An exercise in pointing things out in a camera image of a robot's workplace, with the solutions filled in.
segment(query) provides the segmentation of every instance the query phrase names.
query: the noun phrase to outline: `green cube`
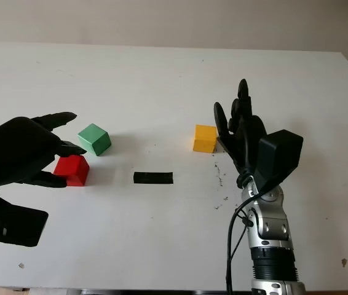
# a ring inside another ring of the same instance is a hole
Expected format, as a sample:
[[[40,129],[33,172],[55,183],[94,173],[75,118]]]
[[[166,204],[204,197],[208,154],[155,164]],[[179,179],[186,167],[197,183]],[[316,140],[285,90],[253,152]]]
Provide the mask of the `green cube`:
[[[107,131],[104,131],[95,124],[90,124],[87,128],[78,133],[78,138],[83,147],[95,155],[100,155],[111,145],[111,140]]]

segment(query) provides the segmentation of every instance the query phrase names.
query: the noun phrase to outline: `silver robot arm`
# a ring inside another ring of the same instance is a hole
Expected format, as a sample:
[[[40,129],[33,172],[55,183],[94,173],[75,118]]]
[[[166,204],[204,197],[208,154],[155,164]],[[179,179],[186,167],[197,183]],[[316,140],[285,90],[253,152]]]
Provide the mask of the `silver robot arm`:
[[[242,201],[256,195],[251,180],[242,191]],[[280,186],[249,203],[248,242],[253,260],[254,295],[305,295],[298,281],[293,244],[287,216],[283,210],[283,191]]]

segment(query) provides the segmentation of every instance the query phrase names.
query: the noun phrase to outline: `yellow cube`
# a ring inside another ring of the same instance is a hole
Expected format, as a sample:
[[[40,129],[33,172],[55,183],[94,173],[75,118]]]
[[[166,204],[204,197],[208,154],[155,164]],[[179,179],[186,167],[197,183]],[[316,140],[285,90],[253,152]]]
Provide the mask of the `yellow cube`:
[[[196,125],[194,132],[193,151],[213,152],[216,145],[216,127]]]

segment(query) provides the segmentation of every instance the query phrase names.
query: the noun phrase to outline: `red cube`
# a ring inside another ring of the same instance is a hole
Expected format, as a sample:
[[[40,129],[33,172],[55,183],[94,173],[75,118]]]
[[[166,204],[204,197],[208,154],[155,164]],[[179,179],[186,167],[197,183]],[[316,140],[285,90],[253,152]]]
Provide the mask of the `red cube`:
[[[81,155],[60,157],[54,174],[65,176],[68,186],[84,186],[89,171],[89,165]]]

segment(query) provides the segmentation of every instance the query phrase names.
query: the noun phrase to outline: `white wall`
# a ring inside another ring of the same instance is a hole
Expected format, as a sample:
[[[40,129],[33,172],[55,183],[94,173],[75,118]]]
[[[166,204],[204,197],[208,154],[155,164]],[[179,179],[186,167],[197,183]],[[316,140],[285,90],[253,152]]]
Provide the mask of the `white wall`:
[[[0,41],[327,50],[348,0],[0,0]]]

